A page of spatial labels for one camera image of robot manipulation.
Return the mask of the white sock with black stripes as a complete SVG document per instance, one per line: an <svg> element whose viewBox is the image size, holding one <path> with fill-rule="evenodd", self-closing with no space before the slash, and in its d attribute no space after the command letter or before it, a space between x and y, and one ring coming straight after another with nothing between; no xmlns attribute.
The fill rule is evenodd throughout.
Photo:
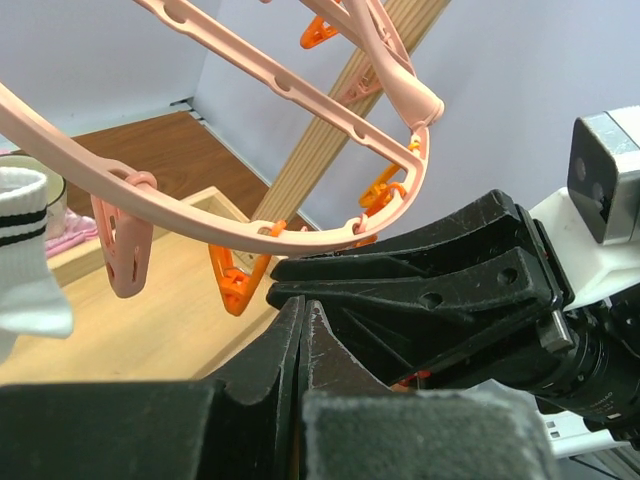
<svg viewBox="0 0 640 480"><path fill-rule="evenodd" d="M21 335L66 338L71 306L46 262L47 179L1 169L1 359Z"/></svg>

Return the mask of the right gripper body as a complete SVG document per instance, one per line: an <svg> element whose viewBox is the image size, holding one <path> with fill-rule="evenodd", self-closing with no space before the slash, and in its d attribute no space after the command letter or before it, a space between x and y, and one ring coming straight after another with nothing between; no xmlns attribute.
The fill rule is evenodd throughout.
<svg viewBox="0 0 640 480"><path fill-rule="evenodd" d="M519 208L533 253L551 253L560 266L541 221ZM490 379L531 393L544 413L569 411L591 431L608 430L618 441L637 444L638 287L579 308L566 304L539 320L533 333L512 335L442 375L430 373L428 384L471 387Z"/></svg>

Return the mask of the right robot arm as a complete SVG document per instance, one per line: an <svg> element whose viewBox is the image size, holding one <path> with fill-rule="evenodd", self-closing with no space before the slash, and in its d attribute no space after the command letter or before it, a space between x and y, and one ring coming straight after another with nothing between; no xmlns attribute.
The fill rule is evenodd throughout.
<svg viewBox="0 0 640 480"><path fill-rule="evenodd" d="M287 259L307 479L555 479L639 443L639 249L567 189L494 190L375 245Z"/></svg>

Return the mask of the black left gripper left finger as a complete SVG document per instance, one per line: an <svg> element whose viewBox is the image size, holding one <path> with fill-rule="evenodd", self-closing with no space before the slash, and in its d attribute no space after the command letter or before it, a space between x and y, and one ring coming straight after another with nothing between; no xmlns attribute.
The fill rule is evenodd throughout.
<svg viewBox="0 0 640 480"><path fill-rule="evenodd" d="M284 479L305 301L201 380L1 390L5 479Z"/></svg>

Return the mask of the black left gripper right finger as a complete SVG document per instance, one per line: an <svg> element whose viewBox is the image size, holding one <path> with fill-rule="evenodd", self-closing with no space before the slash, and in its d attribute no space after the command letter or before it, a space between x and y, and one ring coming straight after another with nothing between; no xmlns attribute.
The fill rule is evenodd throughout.
<svg viewBox="0 0 640 480"><path fill-rule="evenodd" d="M502 387L398 393L307 304L300 340L306 479L557 479L543 421Z"/></svg>

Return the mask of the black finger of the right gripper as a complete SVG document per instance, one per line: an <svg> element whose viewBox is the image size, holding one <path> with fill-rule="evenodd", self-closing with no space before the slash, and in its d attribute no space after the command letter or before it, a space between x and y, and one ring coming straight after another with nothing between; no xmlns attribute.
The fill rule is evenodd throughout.
<svg viewBox="0 0 640 480"><path fill-rule="evenodd" d="M324 309L334 335L374 376L442 375L574 300L551 253L523 247L473 265L436 266L426 253L318 255L281 261L267 302L302 296Z"/></svg>
<svg viewBox="0 0 640 480"><path fill-rule="evenodd" d="M274 280L435 277L493 259L516 247L534 251L523 211L492 190L460 210L416 230L332 254L280 261Z"/></svg>

